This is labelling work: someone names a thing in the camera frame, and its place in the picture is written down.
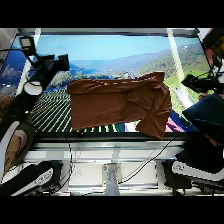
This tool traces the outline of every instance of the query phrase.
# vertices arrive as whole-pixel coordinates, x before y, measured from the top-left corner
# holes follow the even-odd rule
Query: large display screen
[[[207,72],[208,61],[198,38],[121,35],[41,35],[36,45],[41,55],[56,57],[68,54],[70,70],[59,72],[35,105],[31,115],[37,131],[71,132],[70,96],[67,85],[74,79],[131,79],[154,71],[165,72],[165,84],[170,88],[172,113],[166,132],[191,132],[194,126],[182,115],[186,97],[182,97],[178,76],[176,46],[181,71],[200,75]],[[20,48],[16,37],[13,48]],[[22,51],[10,51],[0,72],[0,92],[15,96],[23,74],[26,58]],[[187,90],[187,101],[198,101],[198,94]],[[138,121],[110,124],[84,129],[85,132],[135,132]]]

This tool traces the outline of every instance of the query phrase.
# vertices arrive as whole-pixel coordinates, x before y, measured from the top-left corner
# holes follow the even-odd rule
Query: brown cloth
[[[8,94],[0,94],[0,123],[2,115],[12,102],[13,98]],[[17,166],[26,156],[32,145],[35,129],[33,127],[31,116],[27,116],[26,120],[21,123],[14,132],[5,155],[4,174],[12,167]]]
[[[76,80],[67,87],[71,94],[72,128],[131,122],[141,119],[136,130],[163,138],[172,109],[164,72],[137,79]]]

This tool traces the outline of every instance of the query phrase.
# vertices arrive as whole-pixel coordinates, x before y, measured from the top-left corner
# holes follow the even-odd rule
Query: screen
[[[20,48],[19,37],[13,48]],[[191,132],[195,127],[182,111],[198,102],[198,94],[183,89],[181,78],[209,71],[198,38],[121,35],[41,35],[36,45],[40,56],[68,54],[70,70],[58,72],[31,112],[34,126],[42,132],[71,132],[70,95],[67,85],[74,79],[133,79],[154,71],[165,72],[172,112],[166,132]],[[26,58],[10,51],[0,72],[0,92],[15,96]],[[92,127],[85,132],[135,132],[139,121]]]

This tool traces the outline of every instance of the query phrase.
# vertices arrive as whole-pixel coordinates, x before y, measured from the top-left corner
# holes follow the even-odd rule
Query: brown shirt
[[[71,94],[72,128],[141,119],[137,131],[163,138],[172,109],[164,75],[153,72],[138,79],[72,81],[67,87]]]

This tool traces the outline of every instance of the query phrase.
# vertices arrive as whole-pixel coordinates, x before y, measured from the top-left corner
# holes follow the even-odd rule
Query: sky
[[[198,38],[175,38],[177,46],[199,43]],[[14,47],[19,47],[16,38]],[[170,49],[168,37],[120,35],[41,35],[38,54],[68,54],[69,61],[111,60]]]

